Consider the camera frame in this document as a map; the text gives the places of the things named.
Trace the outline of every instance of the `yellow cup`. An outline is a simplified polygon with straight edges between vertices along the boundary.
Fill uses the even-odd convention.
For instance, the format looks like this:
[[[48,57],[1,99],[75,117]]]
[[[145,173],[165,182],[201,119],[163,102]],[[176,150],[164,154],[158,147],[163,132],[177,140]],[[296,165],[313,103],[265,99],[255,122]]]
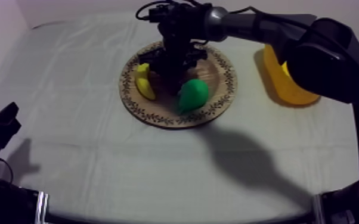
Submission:
[[[320,97],[299,87],[288,72],[287,62],[282,66],[270,45],[264,48],[264,64],[273,81],[277,95],[283,101],[293,105],[312,104]]]

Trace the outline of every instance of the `wooden plate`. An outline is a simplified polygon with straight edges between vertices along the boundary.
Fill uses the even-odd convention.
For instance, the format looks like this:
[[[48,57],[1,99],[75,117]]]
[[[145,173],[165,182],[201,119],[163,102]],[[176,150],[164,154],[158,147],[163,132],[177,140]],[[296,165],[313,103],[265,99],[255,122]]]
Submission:
[[[162,46],[161,42],[152,43],[141,49],[125,65],[119,82],[121,100],[128,111],[144,123],[165,129],[195,127],[220,116],[233,102],[237,90],[237,76],[229,60],[212,46],[198,46],[208,53],[207,60],[199,60],[196,68],[190,69],[186,79],[198,78],[209,87],[209,100],[201,108],[179,115],[176,113],[178,98],[169,95],[160,77],[151,72],[149,81],[156,94],[156,100],[144,98],[135,84],[138,54]]]

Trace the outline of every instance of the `yellow banana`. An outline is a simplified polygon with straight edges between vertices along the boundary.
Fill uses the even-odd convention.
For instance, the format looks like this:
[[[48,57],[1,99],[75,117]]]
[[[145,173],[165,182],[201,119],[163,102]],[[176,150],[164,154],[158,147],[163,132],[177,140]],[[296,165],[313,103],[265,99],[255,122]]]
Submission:
[[[149,74],[150,68],[149,64],[144,63],[138,66],[137,74],[135,76],[135,84],[137,85],[139,93],[147,99],[156,99],[156,95],[154,94],[150,82],[147,78]]]

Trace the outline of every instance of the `decorative plate border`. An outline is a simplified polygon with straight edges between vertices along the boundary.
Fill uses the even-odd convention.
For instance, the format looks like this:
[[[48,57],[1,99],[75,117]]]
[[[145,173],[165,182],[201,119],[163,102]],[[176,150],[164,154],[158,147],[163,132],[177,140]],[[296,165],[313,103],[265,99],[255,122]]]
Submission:
[[[152,51],[162,46],[162,42],[155,42],[150,44],[149,46],[138,51],[134,56],[129,59],[127,64],[125,65],[119,82],[119,89],[122,102],[124,106],[129,110],[129,112],[134,115],[136,118],[140,119],[143,122],[146,122],[150,125],[162,127],[162,128],[190,128],[193,126],[197,126],[210,120],[217,118],[220,114],[222,114],[232,103],[235,98],[235,93],[237,89],[237,76],[236,72],[233,68],[233,65],[230,63],[228,58],[224,56],[219,50],[210,46],[203,45],[198,46],[200,49],[205,49],[208,54],[211,54],[214,59],[218,62],[218,65],[224,69],[225,76],[225,85],[226,85],[226,93],[220,99],[209,102],[209,106],[206,109],[206,106],[191,112],[190,114],[173,117],[165,117],[158,115],[156,113],[149,113],[146,109],[140,108],[139,103],[132,100],[130,96],[130,87],[131,82],[133,82],[133,78],[131,77],[131,73],[135,70],[138,63],[138,54],[143,54],[148,51]],[[222,107],[227,106],[222,111],[218,111]],[[192,123],[192,126],[185,126],[188,123]]]

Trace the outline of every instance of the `white table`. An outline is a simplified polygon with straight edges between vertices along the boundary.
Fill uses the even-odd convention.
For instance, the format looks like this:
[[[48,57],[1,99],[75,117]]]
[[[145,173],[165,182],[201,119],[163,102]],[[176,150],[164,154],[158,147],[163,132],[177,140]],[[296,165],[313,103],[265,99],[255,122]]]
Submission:
[[[15,101],[23,125],[1,153],[14,183],[49,193],[51,211],[92,220],[230,223],[301,214],[311,195],[358,180],[351,106],[272,101],[258,43],[212,43],[239,87],[208,126],[169,131],[133,118],[119,98],[120,72],[160,39],[133,13],[28,32],[0,71],[0,109]],[[8,178],[2,164],[0,172]]]

